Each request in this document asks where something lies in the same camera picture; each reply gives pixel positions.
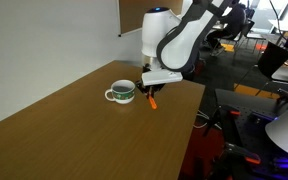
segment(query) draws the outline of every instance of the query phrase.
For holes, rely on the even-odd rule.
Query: floor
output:
[[[271,42],[276,42],[278,38],[277,35],[272,34],[263,34],[263,36]],[[235,59],[233,59],[232,52],[223,52],[218,57],[211,57],[208,49],[200,49],[200,58],[204,59],[206,63],[196,73],[194,82],[204,84],[206,87],[201,102],[201,112],[212,116],[216,109],[214,90],[221,88],[233,91],[234,83],[238,82],[247,70],[256,64],[259,51],[252,52],[254,44],[255,42],[252,40],[248,44],[244,42],[237,51]],[[260,72],[253,71],[242,84],[260,88],[266,80]],[[288,90],[288,86],[276,83],[270,83],[265,90],[276,92],[278,88]],[[205,118],[197,117],[197,125],[204,122],[206,122]],[[203,179],[211,171],[212,159],[221,152],[224,143],[221,131],[213,128],[207,137],[203,137],[204,130],[205,127],[193,129],[179,179]]]

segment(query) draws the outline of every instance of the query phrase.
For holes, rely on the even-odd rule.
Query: wooden table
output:
[[[177,179],[204,86],[181,81],[126,105],[104,91],[141,68],[113,61],[0,122],[0,179]]]
[[[269,19],[268,20],[276,29],[279,29],[280,28],[280,31],[281,31],[281,35],[280,37],[277,39],[276,41],[276,44],[279,44],[281,39],[282,39],[282,36],[285,32],[288,32],[288,21],[282,21],[280,20],[279,21],[279,25],[278,26],[278,23],[277,23],[277,20],[272,20],[272,19]]]

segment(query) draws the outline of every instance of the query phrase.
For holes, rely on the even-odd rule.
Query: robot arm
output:
[[[182,80],[180,73],[192,70],[201,41],[231,0],[190,2],[191,5],[182,19],[168,8],[154,8],[144,15],[143,65],[153,71],[143,73],[142,81],[145,86]],[[185,0],[182,11],[185,11],[184,7],[187,7]]]

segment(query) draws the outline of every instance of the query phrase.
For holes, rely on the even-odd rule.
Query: mug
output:
[[[127,104],[134,99],[135,84],[129,80],[118,80],[111,85],[111,89],[105,91],[105,97],[109,101],[119,104]]]

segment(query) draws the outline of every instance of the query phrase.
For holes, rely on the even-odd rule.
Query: mug handle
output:
[[[115,101],[114,98],[110,98],[110,97],[107,96],[107,94],[108,94],[109,92],[112,93],[112,89],[108,89],[108,90],[105,91],[105,97],[106,97],[106,99],[109,100],[109,101]]]

